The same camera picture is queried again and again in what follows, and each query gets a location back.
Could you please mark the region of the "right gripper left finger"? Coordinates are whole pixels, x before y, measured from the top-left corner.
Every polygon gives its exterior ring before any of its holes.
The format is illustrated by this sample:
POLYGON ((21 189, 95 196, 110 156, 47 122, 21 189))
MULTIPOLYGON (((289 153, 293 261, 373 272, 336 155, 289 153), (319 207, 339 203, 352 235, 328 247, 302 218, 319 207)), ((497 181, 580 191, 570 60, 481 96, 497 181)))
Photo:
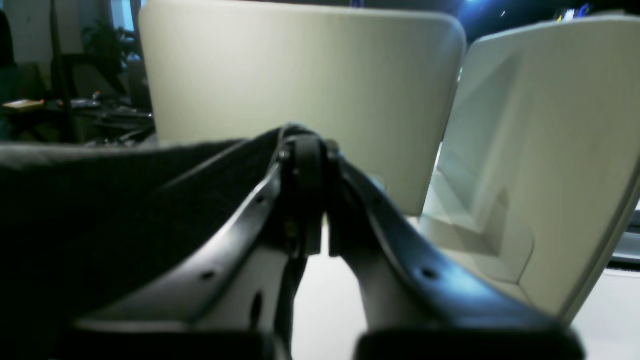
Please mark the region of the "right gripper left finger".
POLYGON ((286 274, 322 252, 325 150, 314 135, 280 142, 265 177, 201 248, 76 328, 130 336, 272 331, 286 274))

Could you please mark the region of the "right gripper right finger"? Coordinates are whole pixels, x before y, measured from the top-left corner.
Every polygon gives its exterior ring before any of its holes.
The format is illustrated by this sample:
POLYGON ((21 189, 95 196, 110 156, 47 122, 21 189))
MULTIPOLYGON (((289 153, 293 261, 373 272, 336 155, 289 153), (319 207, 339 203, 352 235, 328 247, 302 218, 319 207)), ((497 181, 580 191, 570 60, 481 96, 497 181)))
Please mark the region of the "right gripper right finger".
POLYGON ((326 146, 329 252, 356 276, 371 330, 542 333, 550 316, 503 294, 431 244, 390 197, 326 146))

